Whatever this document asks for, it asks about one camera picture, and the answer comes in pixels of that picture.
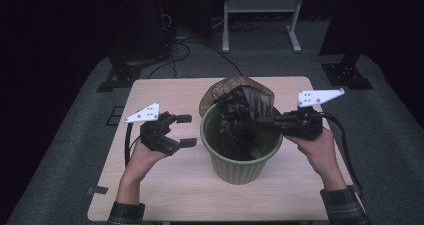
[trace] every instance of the trash can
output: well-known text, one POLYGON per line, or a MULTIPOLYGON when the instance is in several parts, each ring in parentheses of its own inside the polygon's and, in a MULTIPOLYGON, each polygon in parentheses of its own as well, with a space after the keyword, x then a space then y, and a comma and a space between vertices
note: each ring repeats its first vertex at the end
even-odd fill
POLYGON ((217 145, 220 142, 220 111, 212 105, 202 117, 200 136, 209 151, 216 174, 225 182, 242 185, 254 181, 262 171, 265 163, 277 153, 283 137, 275 128, 259 129, 255 134, 255 143, 250 154, 255 158, 250 161, 237 161, 220 155, 217 145))

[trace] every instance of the dark cloth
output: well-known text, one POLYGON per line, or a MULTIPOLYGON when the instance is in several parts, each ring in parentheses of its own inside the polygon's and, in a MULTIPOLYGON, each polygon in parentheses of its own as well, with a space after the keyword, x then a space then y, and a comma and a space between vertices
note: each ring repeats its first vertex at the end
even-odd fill
POLYGON ((142 203, 139 205, 132 205, 114 202, 107 224, 139 225, 143 220, 145 207, 146 205, 142 203))
POLYGON ((321 190, 328 219, 332 225, 369 225, 372 224, 359 203, 352 187, 327 192, 321 190))
MULTIPOLYGON (((370 225, 372 224, 355 196, 351 187, 340 191, 321 190, 321 197, 327 210, 328 219, 333 225, 370 225)), ((144 215, 142 203, 129 205, 115 202, 110 212, 108 224, 141 224, 144 215)))

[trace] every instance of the plaid shirt sleeve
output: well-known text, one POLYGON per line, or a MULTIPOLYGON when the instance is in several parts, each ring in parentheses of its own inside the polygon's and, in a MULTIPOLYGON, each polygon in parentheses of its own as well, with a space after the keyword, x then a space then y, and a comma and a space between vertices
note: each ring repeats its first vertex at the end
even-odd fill
POLYGON ((140 225, 143 220, 146 205, 123 204, 114 202, 107 224, 140 225))
POLYGON ((332 225, 372 224, 365 215, 352 187, 331 192, 321 190, 320 193, 332 225))

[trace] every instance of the hand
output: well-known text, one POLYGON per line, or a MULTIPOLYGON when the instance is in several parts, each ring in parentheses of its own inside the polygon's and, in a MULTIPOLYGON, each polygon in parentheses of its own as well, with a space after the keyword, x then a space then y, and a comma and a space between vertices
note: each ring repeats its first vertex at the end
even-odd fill
POLYGON ((296 137, 286 138, 298 145, 299 151, 306 155, 316 173, 321 176, 324 188, 328 191, 346 188, 346 183, 337 164, 333 133, 323 128, 314 141, 296 137))
POLYGON ((116 201, 125 204, 139 204, 140 182, 159 160, 168 155, 152 151, 141 143, 140 138, 136 140, 130 161, 125 168, 119 183, 116 201))

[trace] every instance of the person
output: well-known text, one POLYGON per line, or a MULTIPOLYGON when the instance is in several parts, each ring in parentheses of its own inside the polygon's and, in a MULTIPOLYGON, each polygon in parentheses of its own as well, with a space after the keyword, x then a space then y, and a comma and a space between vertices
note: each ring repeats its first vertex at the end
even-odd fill
MULTIPOLYGON (((298 145, 312 168, 321 177, 320 191, 329 221, 333 225, 371 224, 352 187, 346 185, 336 160, 333 133, 324 128, 314 141, 286 138, 298 145)), ((167 155, 151 151, 137 139, 130 161, 122 175, 108 224, 141 224, 145 205, 139 201, 140 182, 159 160, 167 155)))

